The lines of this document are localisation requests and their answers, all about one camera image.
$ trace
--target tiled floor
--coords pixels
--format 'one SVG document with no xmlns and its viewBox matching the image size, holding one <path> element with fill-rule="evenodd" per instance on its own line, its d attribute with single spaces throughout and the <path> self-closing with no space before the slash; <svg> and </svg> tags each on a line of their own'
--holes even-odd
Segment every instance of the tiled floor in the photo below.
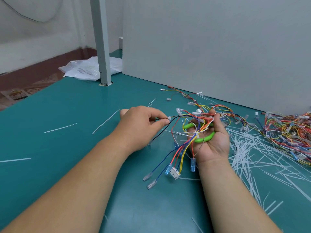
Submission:
<svg viewBox="0 0 311 233">
<path fill-rule="evenodd" d="M 0 91 L 0 111 L 61 80 L 63 75 L 62 72 L 59 72 L 43 80 L 24 86 L 23 88 L 12 88 L 8 91 Z"/>
</svg>

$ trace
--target plastic bag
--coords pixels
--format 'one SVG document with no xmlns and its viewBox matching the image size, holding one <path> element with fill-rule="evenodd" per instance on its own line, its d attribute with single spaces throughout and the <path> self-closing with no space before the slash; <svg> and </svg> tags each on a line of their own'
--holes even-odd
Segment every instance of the plastic bag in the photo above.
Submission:
<svg viewBox="0 0 311 233">
<path fill-rule="evenodd" d="M 97 56 L 88 60 L 70 61 L 66 66 L 59 68 L 64 77 L 73 77 L 81 80 L 96 81 L 100 78 Z M 122 59 L 110 57 L 110 72 L 116 74 L 122 72 Z"/>
</svg>

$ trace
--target forearm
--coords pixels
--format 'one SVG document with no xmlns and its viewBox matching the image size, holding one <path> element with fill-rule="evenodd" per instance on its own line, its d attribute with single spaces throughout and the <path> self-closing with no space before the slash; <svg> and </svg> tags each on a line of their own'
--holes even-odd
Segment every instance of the forearm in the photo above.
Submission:
<svg viewBox="0 0 311 233">
<path fill-rule="evenodd" d="M 225 159 L 199 164 L 199 171 L 215 232 L 281 232 Z"/>
<path fill-rule="evenodd" d="M 106 137 L 3 232 L 97 233 L 128 152 Z"/>
</svg>

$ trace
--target cable on wall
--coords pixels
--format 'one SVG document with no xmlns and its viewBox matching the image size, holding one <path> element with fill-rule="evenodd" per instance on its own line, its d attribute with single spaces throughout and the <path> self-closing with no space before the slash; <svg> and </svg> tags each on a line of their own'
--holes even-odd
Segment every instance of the cable on wall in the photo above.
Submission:
<svg viewBox="0 0 311 233">
<path fill-rule="evenodd" d="M 9 7 L 12 11 L 14 11 L 17 15 L 19 15 L 20 17 L 24 18 L 24 19 L 27 19 L 27 20 L 31 20 L 33 22 L 36 22 L 36 23 L 47 23 L 49 21 L 51 21 L 52 19 L 54 19 L 56 17 L 56 15 L 59 13 L 60 11 L 60 8 L 63 4 L 63 1 L 64 0 L 61 0 L 60 3 L 59 3 L 59 6 L 57 7 L 56 9 L 56 12 L 55 14 L 48 20 L 45 20 L 45 21 L 40 21 L 40 20 L 36 20 L 36 19 L 32 19 L 32 18 L 29 18 L 21 13 L 19 13 L 17 10 L 15 10 L 9 3 L 7 3 L 5 0 L 1 0 L 7 7 Z"/>
</svg>

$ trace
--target hand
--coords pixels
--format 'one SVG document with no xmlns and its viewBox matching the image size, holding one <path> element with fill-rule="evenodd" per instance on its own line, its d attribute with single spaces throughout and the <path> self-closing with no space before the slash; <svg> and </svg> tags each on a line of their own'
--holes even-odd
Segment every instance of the hand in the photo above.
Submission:
<svg viewBox="0 0 311 233">
<path fill-rule="evenodd" d="M 121 121 L 113 135 L 129 148 L 130 154 L 144 148 L 164 126 L 169 124 L 167 116 L 158 109 L 138 106 L 120 111 Z M 150 121 L 150 118 L 161 120 Z"/>
<path fill-rule="evenodd" d="M 204 135 L 200 133 L 200 138 L 203 136 L 208 136 L 215 131 L 213 138 L 204 143 L 193 143 L 193 152 L 198 165 L 210 160 L 223 159 L 228 161 L 228 154 L 230 148 L 229 135 L 220 121 L 220 115 L 211 110 L 209 113 L 214 114 L 214 127 L 209 128 L 204 132 Z M 195 132 L 195 128 L 189 128 L 187 132 Z"/>
</svg>

